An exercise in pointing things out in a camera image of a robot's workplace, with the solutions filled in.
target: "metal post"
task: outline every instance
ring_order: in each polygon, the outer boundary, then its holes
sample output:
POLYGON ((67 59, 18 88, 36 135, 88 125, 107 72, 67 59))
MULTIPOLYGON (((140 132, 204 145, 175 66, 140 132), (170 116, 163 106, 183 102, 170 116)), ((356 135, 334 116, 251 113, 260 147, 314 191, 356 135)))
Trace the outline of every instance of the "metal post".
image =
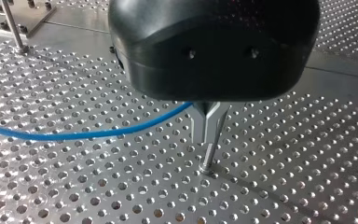
POLYGON ((215 137, 213 143, 208 144, 207 149, 206 149, 205 159, 204 159, 203 163, 200 164, 200 171, 203 172, 204 174, 209 174, 211 172, 211 166, 212 166, 214 153, 216 151, 217 144, 219 143, 220 133, 223 130, 223 125, 226 120, 227 112, 228 112, 228 110, 220 118, 219 123, 217 124, 218 127, 217 127, 216 137, 215 137))
POLYGON ((19 31, 17 30, 17 26, 16 26, 16 23, 14 22, 13 15, 11 14, 10 7, 8 5, 7 0, 2 0, 2 6, 4 7, 8 27, 10 28, 10 31, 14 36, 14 40, 16 41, 18 53, 27 52, 28 46, 22 44, 22 40, 20 38, 19 31))

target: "metal pin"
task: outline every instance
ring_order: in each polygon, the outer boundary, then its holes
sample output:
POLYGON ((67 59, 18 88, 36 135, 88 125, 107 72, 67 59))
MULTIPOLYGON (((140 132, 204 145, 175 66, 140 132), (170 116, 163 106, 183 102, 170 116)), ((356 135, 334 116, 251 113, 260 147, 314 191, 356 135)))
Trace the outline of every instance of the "metal pin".
POLYGON ((8 5, 7 0, 2 0, 2 6, 4 7, 5 15, 7 18, 7 24, 10 28, 11 33, 14 36, 14 40, 17 45, 18 53, 25 53, 28 51, 28 46, 22 44, 22 40, 19 35, 19 31, 17 30, 16 23, 14 22, 13 15, 11 14, 10 7, 8 5))
POLYGON ((217 127, 216 137, 215 137, 213 143, 208 144, 208 147, 206 149, 205 159, 204 159, 203 163, 200 164, 200 171, 203 174, 209 174, 211 172, 211 166, 212 166, 214 153, 216 152, 216 147, 217 147, 217 144, 219 143, 220 133, 223 130, 223 125, 226 120, 227 112, 228 112, 228 110, 220 118, 218 127, 217 127))

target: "metal bracket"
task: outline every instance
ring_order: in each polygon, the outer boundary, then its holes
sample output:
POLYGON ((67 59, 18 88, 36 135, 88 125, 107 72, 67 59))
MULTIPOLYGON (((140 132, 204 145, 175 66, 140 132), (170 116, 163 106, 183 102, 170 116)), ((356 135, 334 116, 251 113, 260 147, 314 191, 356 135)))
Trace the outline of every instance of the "metal bracket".
POLYGON ((209 109, 205 109, 206 107, 208 106, 204 103, 193 104, 187 113, 191 117, 193 143, 207 144, 205 159, 200 164, 200 171, 209 174, 230 104, 216 102, 209 109))
MULTIPOLYGON (((21 39, 27 39, 31 37, 37 28, 45 21, 55 10, 51 3, 33 3, 32 7, 28 5, 16 2, 16 4, 10 7, 14 21, 18 24, 16 29, 18 30, 21 39)), ((12 37, 11 28, 7 27, 8 21, 1 22, 0 36, 12 37)))

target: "hole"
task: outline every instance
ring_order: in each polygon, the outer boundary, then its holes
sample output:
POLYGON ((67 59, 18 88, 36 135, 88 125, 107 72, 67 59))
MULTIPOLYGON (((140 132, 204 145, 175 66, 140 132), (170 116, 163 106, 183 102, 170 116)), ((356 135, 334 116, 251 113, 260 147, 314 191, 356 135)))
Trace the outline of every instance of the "hole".
POLYGON ((182 221, 185 220, 185 215, 184 215, 183 213, 177 213, 177 214, 175 215, 175 219, 176 219, 176 221, 178 221, 178 222, 182 222, 182 221))
POLYGON ((92 205, 94 205, 94 206, 96 206, 96 205, 98 205, 99 203, 100 203, 100 199, 99 198, 92 198, 89 202, 92 204, 92 205))
POLYGON ((162 209, 160 209, 160 208, 156 209, 154 211, 154 215, 155 215, 155 217, 162 217, 164 215, 164 211, 162 209))
POLYGON ((20 205, 17 207, 16 211, 19 214, 24 214, 27 211, 27 206, 26 205, 20 205))
POLYGON ((183 53, 189 60, 192 60, 196 57, 196 51, 192 48, 184 48, 183 53))
POLYGON ((146 186, 141 186, 138 188, 138 192, 140 194, 146 194, 147 193, 147 187, 146 186))
POLYGON ((61 222, 67 222, 69 221, 69 219, 71 219, 71 215, 69 215, 69 213, 65 213, 60 216, 61 222))
POLYGON ((69 200, 71 200, 71 202, 76 202, 79 199, 79 195, 78 194, 71 194, 69 196, 69 200))
POLYGON ((35 194, 37 193, 37 186, 31 186, 28 188, 28 192, 35 194))
POLYGON ((121 207, 121 201, 112 202, 112 208, 118 210, 121 207))
POLYGON ((142 206, 140 204, 134 205, 132 212, 135 214, 140 214, 142 212, 142 206))
POLYGON ((187 199, 188 199, 187 194, 185 194, 185 193, 179 194, 179 201, 180 202, 183 203, 183 202, 187 201, 187 199))
POLYGON ((121 189, 121 190, 126 189, 127 186, 128 186, 127 183, 119 183, 119 184, 118 184, 118 188, 121 189))
POLYGON ((222 209, 222 210, 227 210, 228 209, 228 203, 227 202, 221 202, 219 204, 219 206, 220 206, 220 209, 222 209))
POLYGON ((0 202, 0 209, 5 207, 6 206, 6 203, 5 202, 0 202))
POLYGON ((206 224, 206 218, 205 217, 199 217, 199 219, 197 219, 197 224, 206 224))
POLYGON ((199 199, 199 204, 202 205, 202 206, 205 206, 208 204, 208 199, 205 198, 205 197, 202 197, 199 199))
POLYGON ((92 218, 91 217, 83 218, 81 224, 92 224, 92 218))
POLYGON ((165 198, 165 197, 167 197, 167 195, 168 195, 168 191, 165 190, 165 189, 161 189, 161 190, 158 192, 158 196, 159 196, 160 198, 165 198))
POLYGON ((37 214, 39 217, 45 218, 48 216, 48 209, 42 209, 39 211, 39 213, 37 214))
POLYGON ((257 48, 250 47, 243 52, 243 56, 246 58, 256 59, 258 57, 259 53, 260 52, 258 51, 257 48))

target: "screw hole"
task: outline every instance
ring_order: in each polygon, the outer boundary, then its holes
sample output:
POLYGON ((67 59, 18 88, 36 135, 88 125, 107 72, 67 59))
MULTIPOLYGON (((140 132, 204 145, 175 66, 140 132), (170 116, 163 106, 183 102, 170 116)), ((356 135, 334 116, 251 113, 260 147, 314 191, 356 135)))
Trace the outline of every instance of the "screw hole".
POLYGON ((243 52, 243 55, 244 55, 246 58, 252 58, 252 59, 256 59, 259 54, 260 54, 260 52, 258 51, 258 49, 257 49, 257 48, 254 48, 254 47, 249 47, 248 49, 246 49, 246 50, 243 52))

